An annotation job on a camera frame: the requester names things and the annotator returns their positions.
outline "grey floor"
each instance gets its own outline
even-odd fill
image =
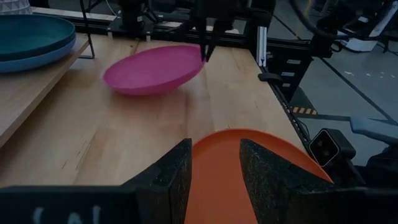
[[[297,1],[304,11],[308,1]],[[52,8],[80,10],[78,4],[71,4],[70,1],[50,0],[50,5]],[[114,1],[111,1],[111,5],[117,9]],[[103,3],[92,12],[111,14]],[[297,19],[288,0],[277,0],[274,14],[280,21],[272,20],[269,37],[294,39],[292,32],[295,32],[301,39],[312,38],[312,34]],[[238,21],[235,26],[240,30],[244,23]],[[390,49],[398,51],[398,43],[392,43]],[[370,53],[356,54],[343,50],[333,54],[332,58],[315,58],[300,87],[318,114],[330,116],[328,119],[299,118],[308,127],[311,138],[321,128],[339,129],[357,150],[353,159],[355,164],[365,165],[369,156],[381,152],[386,147],[383,142],[353,134],[348,121],[335,118],[361,116],[398,121],[397,55],[390,52],[383,54],[382,48],[376,46]]]

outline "orange plate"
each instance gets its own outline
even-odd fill
[[[239,142],[250,139],[293,164],[332,182],[299,148],[250,129],[213,133],[193,146],[192,181],[185,223],[257,223],[244,185]]]

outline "pink bowl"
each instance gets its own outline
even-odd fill
[[[198,47],[159,47],[116,62],[103,79],[120,93],[159,94],[177,89],[198,74],[204,64]]]

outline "blue plate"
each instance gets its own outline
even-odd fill
[[[58,50],[54,50],[53,52],[49,52],[47,54],[19,59],[19,60],[0,62],[0,73],[20,72],[32,68],[41,67],[48,63],[59,60],[62,57],[66,56],[72,50],[73,46],[75,45],[75,42],[76,38],[74,38],[66,46],[61,47]]]
[[[76,37],[71,22],[42,15],[0,16],[0,30],[0,62],[46,54]]]

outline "wooden table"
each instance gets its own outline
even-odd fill
[[[0,75],[0,147],[25,121],[47,93],[87,48],[88,39],[78,35],[72,51],[50,65],[26,72]]]
[[[303,149],[248,50],[217,47],[178,90],[130,97],[113,93],[104,71],[135,52],[177,43],[99,35],[93,42],[97,58],[78,60],[3,146],[1,186],[121,184],[183,138],[226,128],[266,131]]]

